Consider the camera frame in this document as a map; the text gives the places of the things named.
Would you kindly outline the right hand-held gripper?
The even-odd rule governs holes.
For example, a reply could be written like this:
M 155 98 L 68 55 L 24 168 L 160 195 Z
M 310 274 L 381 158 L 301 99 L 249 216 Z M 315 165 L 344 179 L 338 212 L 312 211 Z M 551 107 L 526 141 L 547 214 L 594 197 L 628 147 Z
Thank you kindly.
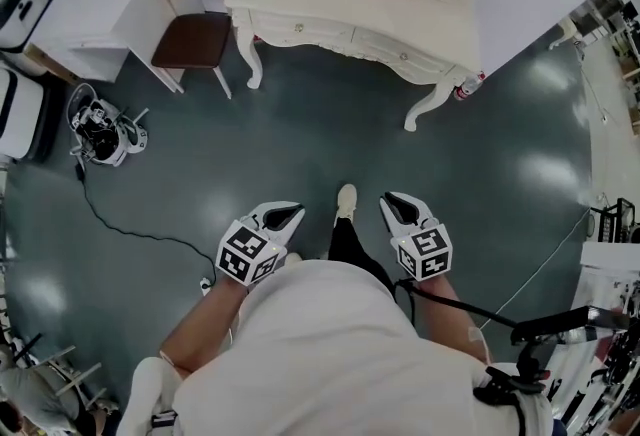
M 446 226 L 424 201 L 388 191 L 379 204 L 389 233 L 397 237 L 397 263 L 413 279 L 421 282 L 451 269 L 453 245 Z

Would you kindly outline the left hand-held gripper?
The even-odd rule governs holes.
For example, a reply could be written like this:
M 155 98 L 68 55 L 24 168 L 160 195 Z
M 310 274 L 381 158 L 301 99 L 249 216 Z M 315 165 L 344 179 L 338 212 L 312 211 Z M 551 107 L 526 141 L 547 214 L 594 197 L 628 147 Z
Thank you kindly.
M 273 201 L 235 219 L 220 240 L 215 266 L 241 285 L 271 274 L 305 216 L 302 204 Z

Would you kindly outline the person's black trouser leg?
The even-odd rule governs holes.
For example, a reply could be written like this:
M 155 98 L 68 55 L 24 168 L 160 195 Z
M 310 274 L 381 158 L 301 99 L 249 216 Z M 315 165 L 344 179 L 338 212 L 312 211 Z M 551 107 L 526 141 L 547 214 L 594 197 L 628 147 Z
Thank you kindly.
M 354 265 L 374 276 L 393 294 L 393 283 L 387 271 L 371 258 L 361 245 L 353 223 L 348 218 L 336 219 L 331 235 L 328 259 Z

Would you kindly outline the person's left forearm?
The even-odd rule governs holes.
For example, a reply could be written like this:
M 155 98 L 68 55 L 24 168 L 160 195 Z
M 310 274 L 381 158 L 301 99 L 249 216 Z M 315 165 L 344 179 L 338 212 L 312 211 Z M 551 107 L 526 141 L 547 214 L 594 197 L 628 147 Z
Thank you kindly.
M 161 355 L 182 378 L 216 358 L 247 294 L 244 285 L 219 278 L 164 340 Z

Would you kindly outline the white workbench with equipment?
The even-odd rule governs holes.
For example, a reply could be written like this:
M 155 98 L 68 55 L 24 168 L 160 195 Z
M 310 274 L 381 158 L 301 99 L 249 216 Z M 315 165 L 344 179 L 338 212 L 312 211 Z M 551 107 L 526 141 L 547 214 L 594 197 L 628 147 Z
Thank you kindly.
M 547 396 L 567 436 L 604 436 L 616 415 L 640 402 L 640 244 L 589 241 L 580 263 L 572 306 L 627 315 L 632 334 L 557 346 Z

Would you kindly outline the grey metal frame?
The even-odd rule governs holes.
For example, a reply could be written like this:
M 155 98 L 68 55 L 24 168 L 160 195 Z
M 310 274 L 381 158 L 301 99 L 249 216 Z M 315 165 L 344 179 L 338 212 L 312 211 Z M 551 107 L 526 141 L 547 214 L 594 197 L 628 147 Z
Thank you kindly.
M 85 370 L 75 368 L 69 361 L 69 355 L 76 350 L 75 345 L 60 349 L 46 358 L 38 358 L 33 350 L 42 339 L 42 333 L 37 333 L 29 340 L 23 340 L 19 336 L 10 335 L 7 332 L 9 349 L 19 367 L 51 370 L 63 382 L 62 387 L 55 395 L 61 397 L 66 392 L 73 390 L 78 394 L 85 408 L 97 407 L 99 400 L 109 399 L 106 387 L 93 388 L 88 383 L 88 380 L 101 370 L 102 364 L 100 362 Z

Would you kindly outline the chair with brown seat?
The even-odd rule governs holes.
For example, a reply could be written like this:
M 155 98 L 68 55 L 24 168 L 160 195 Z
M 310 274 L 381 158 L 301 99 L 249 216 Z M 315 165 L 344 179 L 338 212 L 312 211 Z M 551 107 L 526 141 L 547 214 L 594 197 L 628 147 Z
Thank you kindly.
M 151 58 L 159 70 L 212 70 L 228 99 L 232 92 L 220 68 L 232 18 L 228 12 L 179 14 L 173 0 L 164 0 L 174 14 Z

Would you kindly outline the person's right forearm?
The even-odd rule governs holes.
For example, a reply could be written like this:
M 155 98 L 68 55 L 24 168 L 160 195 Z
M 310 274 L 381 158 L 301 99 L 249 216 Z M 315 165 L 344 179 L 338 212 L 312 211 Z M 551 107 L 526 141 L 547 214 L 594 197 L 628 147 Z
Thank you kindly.
M 459 300 L 445 275 L 418 282 L 416 287 L 426 294 Z M 482 340 L 470 339 L 477 326 L 466 311 L 423 297 L 418 297 L 417 304 L 432 341 L 468 354 L 485 365 L 490 363 L 491 354 Z

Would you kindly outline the clear plastic water bottle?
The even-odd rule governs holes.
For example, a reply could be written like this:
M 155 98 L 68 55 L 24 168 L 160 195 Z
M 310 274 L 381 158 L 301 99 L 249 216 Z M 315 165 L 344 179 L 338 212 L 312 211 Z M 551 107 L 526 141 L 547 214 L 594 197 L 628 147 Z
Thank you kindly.
M 480 72 L 475 76 L 467 76 L 460 86 L 454 89 L 453 95 L 456 100 L 463 101 L 475 93 L 484 83 L 486 75 Z

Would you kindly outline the person's white shirt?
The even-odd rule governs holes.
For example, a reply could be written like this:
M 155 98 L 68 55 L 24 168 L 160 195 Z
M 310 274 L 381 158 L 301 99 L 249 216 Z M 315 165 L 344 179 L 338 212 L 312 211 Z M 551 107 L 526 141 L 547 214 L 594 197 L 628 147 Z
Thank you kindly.
M 389 291 L 344 262 L 283 266 L 248 294 L 216 358 L 182 378 L 136 368 L 117 436 L 552 436 L 542 395 L 478 400 L 478 359 L 418 336 Z M 173 410 L 173 432 L 152 431 Z

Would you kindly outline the white box device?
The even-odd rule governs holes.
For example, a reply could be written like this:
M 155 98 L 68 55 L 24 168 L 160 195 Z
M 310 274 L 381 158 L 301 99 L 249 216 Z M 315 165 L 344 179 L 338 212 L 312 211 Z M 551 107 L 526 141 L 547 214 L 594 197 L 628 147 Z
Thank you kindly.
M 19 52 L 52 0 L 1 0 L 0 51 Z

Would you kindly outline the white appliance with black stripe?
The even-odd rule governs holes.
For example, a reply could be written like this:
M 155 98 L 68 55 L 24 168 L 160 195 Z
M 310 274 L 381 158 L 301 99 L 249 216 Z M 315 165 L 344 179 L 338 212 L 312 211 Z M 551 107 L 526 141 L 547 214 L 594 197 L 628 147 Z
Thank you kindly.
M 41 162 L 51 148 L 50 89 L 0 66 L 0 155 Z

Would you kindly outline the round white floor robot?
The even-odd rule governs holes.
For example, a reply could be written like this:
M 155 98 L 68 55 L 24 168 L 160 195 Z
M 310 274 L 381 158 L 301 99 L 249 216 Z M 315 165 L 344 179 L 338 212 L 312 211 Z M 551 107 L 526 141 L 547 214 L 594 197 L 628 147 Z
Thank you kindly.
M 66 106 L 66 121 L 75 144 L 70 155 L 85 163 L 119 167 L 129 155 L 146 150 L 148 132 L 140 124 L 149 112 L 145 108 L 135 118 L 106 99 L 89 83 L 75 87 Z

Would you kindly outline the white carved furniture panel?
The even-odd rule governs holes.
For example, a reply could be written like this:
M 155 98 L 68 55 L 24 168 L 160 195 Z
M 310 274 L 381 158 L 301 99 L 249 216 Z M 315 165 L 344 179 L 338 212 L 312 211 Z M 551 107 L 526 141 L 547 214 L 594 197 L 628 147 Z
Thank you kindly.
M 278 47 L 349 44 L 355 27 L 331 20 L 249 11 L 254 34 Z
M 453 67 L 451 63 L 361 27 L 355 29 L 352 43 L 414 84 L 436 82 Z

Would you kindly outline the black bar mount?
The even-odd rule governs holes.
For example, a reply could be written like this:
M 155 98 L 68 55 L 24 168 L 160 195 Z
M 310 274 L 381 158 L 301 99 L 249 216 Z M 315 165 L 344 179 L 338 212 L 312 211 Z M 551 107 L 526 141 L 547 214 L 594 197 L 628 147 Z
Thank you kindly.
M 518 323 L 511 343 L 574 345 L 626 332 L 631 318 L 595 306 L 583 306 L 560 314 Z

